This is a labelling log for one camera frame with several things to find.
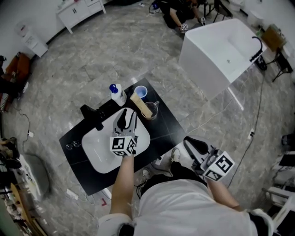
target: white bathtub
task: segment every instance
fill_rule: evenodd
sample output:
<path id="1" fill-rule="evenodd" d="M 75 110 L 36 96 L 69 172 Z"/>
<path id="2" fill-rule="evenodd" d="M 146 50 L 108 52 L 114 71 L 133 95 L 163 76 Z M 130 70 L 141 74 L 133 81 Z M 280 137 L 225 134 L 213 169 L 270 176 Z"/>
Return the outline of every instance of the white bathtub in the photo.
<path id="1" fill-rule="evenodd" d="M 250 59 L 259 51 L 260 42 L 252 36 L 238 19 L 192 29 L 185 34 L 179 64 L 210 100 L 254 62 Z"/>

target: white t-shirt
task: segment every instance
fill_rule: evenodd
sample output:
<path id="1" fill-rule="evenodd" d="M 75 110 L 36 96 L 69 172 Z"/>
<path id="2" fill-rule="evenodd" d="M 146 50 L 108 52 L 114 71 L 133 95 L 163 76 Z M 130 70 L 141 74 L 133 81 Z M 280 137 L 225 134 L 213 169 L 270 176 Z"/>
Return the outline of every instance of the white t-shirt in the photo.
<path id="1" fill-rule="evenodd" d="M 134 236 L 257 236 L 249 213 L 238 212 L 216 203 L 206 186 L 194 180 L 159 183 L 142 196 L 139 215 L 132 221 L 125 214 L 110 214 L 99 219 L 99 236 L 116 236 L 122 225 L 134 226 Z M 261 210 L 268 235 L 273 226 Z"/>

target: blue cup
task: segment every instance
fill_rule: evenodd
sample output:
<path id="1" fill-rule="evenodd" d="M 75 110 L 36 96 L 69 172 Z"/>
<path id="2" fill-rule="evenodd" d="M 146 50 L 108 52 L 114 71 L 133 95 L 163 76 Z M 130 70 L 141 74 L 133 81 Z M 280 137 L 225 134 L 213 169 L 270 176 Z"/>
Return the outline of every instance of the blue cup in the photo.
<path id="1" fill-rule="evenodd" d="M 134 89 L 134 92 L 137 93 L 137 95 L 141 98 L 141 99 L 144 99 L 146 97 L 146 95 L 148 94 L 148 89 L 142 85 L 140 86 L 137 86 L 135 89 Z"/>

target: black countertop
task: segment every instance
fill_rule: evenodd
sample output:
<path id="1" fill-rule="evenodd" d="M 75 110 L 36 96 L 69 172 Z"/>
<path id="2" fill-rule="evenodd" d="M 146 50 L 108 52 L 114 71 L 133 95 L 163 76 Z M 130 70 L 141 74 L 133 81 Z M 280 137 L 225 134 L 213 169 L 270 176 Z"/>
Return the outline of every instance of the black countertop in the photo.
<path id="1" fill-rule="evenodd" d="M 159 101 L 159 112 L 155 120 L 147 121 L 142 116 L 140 110 L 129 99 L 133 94 L 134 89 L 139 85 L 145 86 L 148 90 L 144 102 Z M 99 107 L 99 109 L 104 112 L 105 120 L 120 109 L 129 107 L 136 111 L 138 118 L 149 132 L 151 137 L 150 145 L 144 152 L 135 157 L 135 172 L 153 162 L 158 157 L 179 144 L 184 139 L 186 134 L 179 122 L 172 115 L 171 111 L 168 109 L 166 104 L 162 101 L 160 96 L 153 89 L 152 85 L 147 81 L 147 79 L 144 78 L 138 81 L 127 88 L 125 92 L 127 94 L 127 101 L 123 107 L 118 106 L 115 101 L 109 100 Z M 101 174 L 93 168 L 82 146 L 76 148 L 74 147 L 72 150 L 66 149 L 66 144 L 72 143 L 73 141 L 79 141 L 82 143 L 83 136 L 92 129 L 93 126 L 91 126 L 89 122 L 84 119 L 59 140 L 65 156 L 72 170 L 74 171 L 74 174 L 76 175 L 87 195 L 92 195 L 114 184 L 119 171 L 118 167 L 107 174 Z"/>

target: glass cup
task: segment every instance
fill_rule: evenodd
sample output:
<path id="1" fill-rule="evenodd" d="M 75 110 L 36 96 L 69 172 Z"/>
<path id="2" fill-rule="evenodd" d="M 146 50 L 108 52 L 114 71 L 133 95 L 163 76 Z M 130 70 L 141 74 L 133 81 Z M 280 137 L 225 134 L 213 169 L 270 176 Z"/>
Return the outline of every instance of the glass cup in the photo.
<path id="1" fill-rule="evenodd" d="M 157 118 L 157 114 L 158 114 L 159 102 L 158 101 L 156 101 L 156 102 L 150 102 L 149 101 L 149 102 L 146 102 L 145 104 L 147 105 L 148 109 L 151 110 L 151 112 L 153 114 L 152 114 L 151 118 L 146 117 L 143 113 L 142 113 L 142 116 L 145 119 L 147 119 L 147 120 L 154 120 L 154 119 L 156 119 Z"/>

